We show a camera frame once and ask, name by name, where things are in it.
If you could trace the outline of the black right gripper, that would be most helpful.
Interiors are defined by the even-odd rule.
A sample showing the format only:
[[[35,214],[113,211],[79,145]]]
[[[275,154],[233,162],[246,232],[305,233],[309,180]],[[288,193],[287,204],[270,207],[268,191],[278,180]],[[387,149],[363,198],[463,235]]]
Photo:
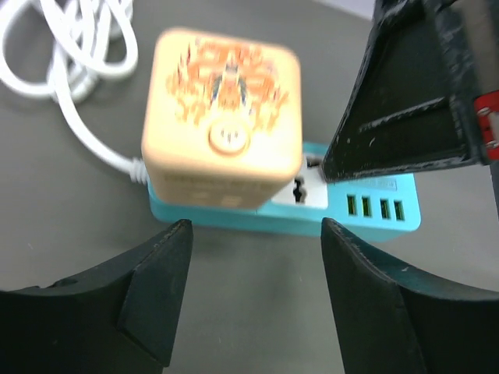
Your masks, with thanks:
[[[497,199],[498,2],[376,2],[325,180],[473,164]]]

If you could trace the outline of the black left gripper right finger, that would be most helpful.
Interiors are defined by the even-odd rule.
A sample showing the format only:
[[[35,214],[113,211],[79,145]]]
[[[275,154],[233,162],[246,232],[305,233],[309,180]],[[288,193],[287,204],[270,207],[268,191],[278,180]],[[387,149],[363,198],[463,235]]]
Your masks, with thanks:
[[[327,288],[347,373],[496,373],[498,293],[445,279],[321,224]]]

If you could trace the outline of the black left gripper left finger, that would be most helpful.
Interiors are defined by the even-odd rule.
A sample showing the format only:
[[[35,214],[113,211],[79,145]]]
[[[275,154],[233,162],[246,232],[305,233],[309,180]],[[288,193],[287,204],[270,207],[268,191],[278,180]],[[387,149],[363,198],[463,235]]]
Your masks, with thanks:
[[[193,251],[180,220],[46,287],[1,293],[4,373],[160,373],[172,360]]]

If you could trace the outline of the teal power strip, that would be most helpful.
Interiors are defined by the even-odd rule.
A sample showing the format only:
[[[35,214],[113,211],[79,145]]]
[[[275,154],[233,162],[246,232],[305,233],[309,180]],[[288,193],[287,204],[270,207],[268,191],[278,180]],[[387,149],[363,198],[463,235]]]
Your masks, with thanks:
[[[181,218],[207,227],[285,235],[320,236],[329,217],[366,241],[384,242],[415,231],[421,214],[413,175],[364,178],[327,184],[319,162],[327,146],[304,143],[299,176],[258,210],[175,206],[150,189],[150,210],[162,222]]]

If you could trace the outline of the orange wooden cube plug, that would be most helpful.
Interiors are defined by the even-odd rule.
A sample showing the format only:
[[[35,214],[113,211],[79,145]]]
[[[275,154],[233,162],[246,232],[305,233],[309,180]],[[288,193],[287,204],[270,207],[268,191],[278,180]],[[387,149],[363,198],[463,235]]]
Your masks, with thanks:
[[[164,203],[259,208],[301,168],[298,57],[281,45],[166,30],[154,50],[141,151]]]

